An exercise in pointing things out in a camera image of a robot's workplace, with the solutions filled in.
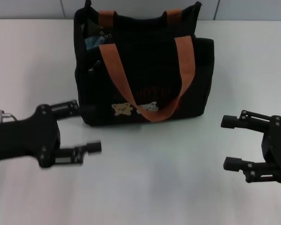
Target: bag handle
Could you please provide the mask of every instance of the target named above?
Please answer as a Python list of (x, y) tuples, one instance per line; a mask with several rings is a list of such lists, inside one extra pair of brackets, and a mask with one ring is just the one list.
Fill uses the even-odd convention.
[[(167, 25), (172, 26), (173, 24), (180, 23), (182, 17), (182, 9), (173, 9), (165, 11), (167, 15)], [(116, 11), (100, 11), (98, 23), (102, 27), (113, 27), (114, 15), (118, 15)]]
[(169, 105), (158, 111), (147, 111), (138, 106), (133, 98), (132, 92), (126, 78), (124, 68), (118, 54), (115, 44), (100, 45), (100, 52), (105, 62), (109, 76), (113, 83), (121, 93), (121, 95), (149, 121), (162, 121), (169, 118), (175, 111), (180, 97), (185, 93), (191, 85), (195, 76), (195, 58), (190, 36), (175, 38), (179, 70), (181, 75), (181, 90), (177, 98), (170, 102)]

